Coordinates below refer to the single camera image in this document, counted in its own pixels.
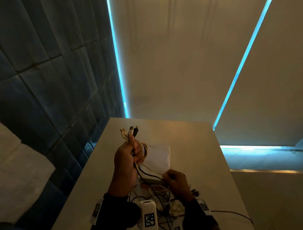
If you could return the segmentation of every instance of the person's right hand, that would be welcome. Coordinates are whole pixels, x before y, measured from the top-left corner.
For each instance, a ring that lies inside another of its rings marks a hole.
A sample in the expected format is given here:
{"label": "person's right hand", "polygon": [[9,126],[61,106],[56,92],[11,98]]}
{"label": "person's right hand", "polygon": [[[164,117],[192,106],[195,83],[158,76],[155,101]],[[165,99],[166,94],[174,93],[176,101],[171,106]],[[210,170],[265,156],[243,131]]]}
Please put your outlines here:
{"label": "person's right hand", "polygon": [[183,173],[170,169],[162,175],[162,178],[167,181],[176,199],[184,206],[195,199]]}

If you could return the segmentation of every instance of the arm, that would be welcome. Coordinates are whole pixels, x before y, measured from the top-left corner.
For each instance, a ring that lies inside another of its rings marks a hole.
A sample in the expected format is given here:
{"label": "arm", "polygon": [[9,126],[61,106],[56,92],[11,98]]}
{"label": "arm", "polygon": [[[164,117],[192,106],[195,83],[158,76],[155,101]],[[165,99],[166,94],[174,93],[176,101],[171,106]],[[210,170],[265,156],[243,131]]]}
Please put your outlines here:
{"label": "arm", "polygon": [[173,192],[174,196],[185,207],[185,217],[183,220],[183,229],[205,229],[205,230],[219,230],[218,223],[213,216],[207,216],[194,195],[192,194],[186,177],[183,173],[168,170],[162,175]]}
{"label": "arm", "polygon": [[142,146],[130,135],[128,143],[121,145],[115,153],[112,182],[103,197],[97,223],[91,230],[125,230],[136,225],[140,218],[140,209],[135,203],[127,202],[127,199],[136,184],[137,171],[134,162],[141,164],[143,161]]}

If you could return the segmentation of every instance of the tile wall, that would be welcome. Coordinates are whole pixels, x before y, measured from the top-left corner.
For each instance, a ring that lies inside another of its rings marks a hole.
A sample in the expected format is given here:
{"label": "tile wall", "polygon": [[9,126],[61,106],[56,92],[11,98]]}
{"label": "tile wall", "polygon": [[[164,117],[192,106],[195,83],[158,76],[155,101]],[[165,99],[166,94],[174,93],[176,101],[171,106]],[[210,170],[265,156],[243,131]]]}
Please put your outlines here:
{"label": "tile wall", "polygon": [[0,1],[0,122],[56,170],[16,227],[51,229],[110,117],[125,117],[106,0]]}

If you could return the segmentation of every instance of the black sleeve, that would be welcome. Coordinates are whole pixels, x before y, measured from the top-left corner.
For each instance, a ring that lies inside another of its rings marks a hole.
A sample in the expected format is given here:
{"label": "black sleeve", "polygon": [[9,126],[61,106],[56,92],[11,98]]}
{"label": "black sleeve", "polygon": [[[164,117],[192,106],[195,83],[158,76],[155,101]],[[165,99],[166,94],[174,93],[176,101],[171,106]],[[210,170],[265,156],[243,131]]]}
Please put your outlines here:
{"label": "black sleeve", "polygon": [[127,202],[127,198],[105,193],[96,225],[91,230],[125,230],[135,226],[140,218],[140,208],[135,203]]}
{"label": "black sleeve", "polygon": [[218,225],[213,216],[205,215],[202,207],[196,199],[189,202],[185,207],[183,229],[203,229],[212,230],[213,226]]}

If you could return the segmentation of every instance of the blue led light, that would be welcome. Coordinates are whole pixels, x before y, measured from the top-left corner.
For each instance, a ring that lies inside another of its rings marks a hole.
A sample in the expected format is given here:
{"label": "blue led light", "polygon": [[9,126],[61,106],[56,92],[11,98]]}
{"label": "blue led light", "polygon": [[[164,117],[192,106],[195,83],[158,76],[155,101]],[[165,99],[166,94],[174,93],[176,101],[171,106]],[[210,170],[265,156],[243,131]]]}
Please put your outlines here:
{"label": "blue led light", "polygon": [[225,100],[224,100],[224,102],[223,102],[223,105],[222,105],[222,107],[221,107],[221,109],[220,109],[220,111],[219,111],[219,114],[218,114],[218,116],[217,116],[217,119],[216,119],[216,121],[215,121],[215,123],[214,123],[214,126],[213,126],[213,128],[212,128],[213,130],[216,129],[216,126],[217,126],[217,124],[218,124],[218,122],[219,122],[219,119],[220,119],[222,113],[223,113],[223,110],[224,110],[224,108],[225,108],[225,105],[226,105],[226,103],[227,103],[227,101],[228,101],[228,99],[229,99],[229,96],[230,96],[230,94],[231,94],[231,92],[232,92],[232,90],[233,90],[233,88],[234,88],[234,86],[235,86],[235,83],[236,83],[236,81],[237,81],[237,79],[238,79],[238,77],[239,77],[239,74],[240,74],[240,72],[241,72],[241,70],[242,70],[242,67],[243,67],[243,65],[244,65],[244,63],[245,63],[245,60],[246,60],[246,58],[247,58],[247,56],[248,56],[248,54],[249,54],[249,51],[250,51],[250,49],[251,49],[251,47],[252,47],[252,44],[254,43],[255,38],[256,38],[256,36],[257,36],[257,34],[258,34],[258,31],[259,31],[259,29],[260,29],[260,27],[261,27],[261,24],[262,24],[262,22],[263,22],[263,20],[264,20],[264,17],[265,17],[265,15],[266,15],[266,13],[267,13],[267,10],[268,10],[269,6],[270,6],[270,3],[271,3],[271,0],[267,0],[266,3],[265,3],[265,6],[264,6],[264,9],[263,9],[263,11],[262,11],[262,13],[261,13],[261,16],[260,16],[260,18],[259,18],[259,21],[258,21],[258,23],[257,23],[257,25],[256,25],[256,28],[255,28],[255,30],[254,30],[254,32],[253,32],[253,34],[252,34],[252,37],[251,37],[250,41],[249,41],[249,43],[248,43],[248,46],[247,46],[247,48],[246,48],[246,50],[245,50],[245,53],[244,53],[244,55],[243,55],[243,58],[242,58],[242,60],[241,60],[241,62],[240,62],[240,65],[239,65],[239,67],[238,67],[238,70],[237,70],[237,72],[236,72],[236,75],[235,75],[235,77],[234,77],[234,79],[233,79],[233,81],[232,81],[232,83],[231,83],[231,86],[230,86],[230,88],[229,88],[229,90],[228,90],[228,92],[227,92],[227,95],[226,95],[226,97],[225,97]]}
{"label": "blue led light", "polygon": [[117,67],[118,67],[118,74],[119,74],[120,85],[121,85],[122,99],[123,99],[124,110],[125,110],[125,117],[129,118],[128,112],[127,112],[127,107],[126,107],[126,98],[125,98],[125,92],[124,92],[124,87],[123,87],[123,80],[122,80],[122,74],[121,74],[121,69],[120,69],[120,62],[119,62],[119,56],[118,56],[118,50],[117,50],[117,44],[116,44],[116,37],[115,37],[115,31],[114,31],[114,25],[113,25],[112,13],[111,13],[111,6],[109,4],[109,0],[107,0],[107,7],[108,7],[108,13],[109,13],[109,20],[111,22],[111,28],[112,28],[112,37],[113,37],[113,41],[114,41],[114,49],[115,49],[116,60],[117,60]]}

